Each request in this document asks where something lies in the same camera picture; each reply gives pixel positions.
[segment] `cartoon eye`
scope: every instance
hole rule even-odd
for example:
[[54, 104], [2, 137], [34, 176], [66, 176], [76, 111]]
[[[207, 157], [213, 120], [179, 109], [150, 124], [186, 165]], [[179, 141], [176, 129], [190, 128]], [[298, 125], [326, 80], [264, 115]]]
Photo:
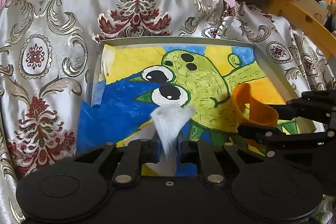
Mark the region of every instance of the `cartoon eye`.
[[142, 78], [151, 83], [164, 84], [171, 81], [173, 73], [166, 67], [153, 66], [143, 70]]
[[152, 93], [152, 101], [159, 105], [182, 106], [188, 101], [188, 93], [185, 89], [176, 85], [163, 85]]

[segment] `green cartoon creature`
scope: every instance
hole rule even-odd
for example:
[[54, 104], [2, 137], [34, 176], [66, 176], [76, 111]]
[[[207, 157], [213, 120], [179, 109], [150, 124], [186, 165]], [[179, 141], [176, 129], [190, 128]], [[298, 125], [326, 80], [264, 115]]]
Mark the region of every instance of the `green cartoon creature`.
[[195, 114], [189, 124], [189, 138], [201, 139], [208, 131], [214, 145], [221, 146], [233, 141], [247, 148], [242, 138], [235, 134], [236, 111], [231, 94], [238, 84], [266, 76], [256, 61], [241, 66], [241, 60], [235, 54], [230, 54], [228, 61], [233, 70], [222, 76], [207, 57], [185, 50], [173, 50], [163, 56], [161, 66], [146, 68], [140, 76], [130, 81], [162, 84], [137, 97], [137, 101], [157, 105], [194, 106]]

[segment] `orange ring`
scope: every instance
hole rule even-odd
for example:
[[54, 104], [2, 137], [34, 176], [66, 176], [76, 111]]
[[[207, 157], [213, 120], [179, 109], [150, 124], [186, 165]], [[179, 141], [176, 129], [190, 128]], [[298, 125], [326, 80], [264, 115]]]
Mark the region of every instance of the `orange ring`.
[[[250, 123], [264, 127], [277, 126], [279, 119], [278, 112], [274, 108], [255, 99], [251, 95], [250, 84], [243, 83], [236, 86], [232, 93], [232, 99], [237, 112], [237, 126], [241, 123]], [[250, 104], [249, 118], [244, 117], [241, 111], [245, 104]], [[257, 148], [264, 147], [253, 140], [244, 139], [244, 141]]]

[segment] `painting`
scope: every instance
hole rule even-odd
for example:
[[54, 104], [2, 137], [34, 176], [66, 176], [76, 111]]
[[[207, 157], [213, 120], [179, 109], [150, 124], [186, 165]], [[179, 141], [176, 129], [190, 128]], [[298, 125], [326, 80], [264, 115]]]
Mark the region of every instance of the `painting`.
[[[251, 47], [172, 45], [114, 48], [105, 45], [105, 80], [100, 105], [83, 103], [78, 145], [88, 148], [107, 141], [125, 144], [150, 123], [150, 113], [161, 105], [194, 106], [195, 114], [182, 128], [191, 139], [215, 146], [246, 144], [237, 132], [233, 89], [249, 83], [252, 95], [267, 104], [284, 104], [276, 88], [258, 66]], [[279, 121], [287, 134], [299, 133], [293, 121]]]

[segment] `wooden plank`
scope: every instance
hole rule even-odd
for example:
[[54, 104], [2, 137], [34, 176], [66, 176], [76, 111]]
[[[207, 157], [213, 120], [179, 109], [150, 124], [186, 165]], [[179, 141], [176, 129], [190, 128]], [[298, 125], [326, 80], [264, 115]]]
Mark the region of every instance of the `wooden plank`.
[[267, 12], [285, 17], [295, 28], [302, 30], [323, 52], [328, 60], [336, 57], [336, 37], [320, 22], [289, 0], [271, 0]]
[[324, 20], [329, 14], [329, 11], [325, 9], [321, 4], [315, 0], [290, 0], [297, 7], [301, 8], [312, 18], [316, 19], [321, 24], [324, 23]]

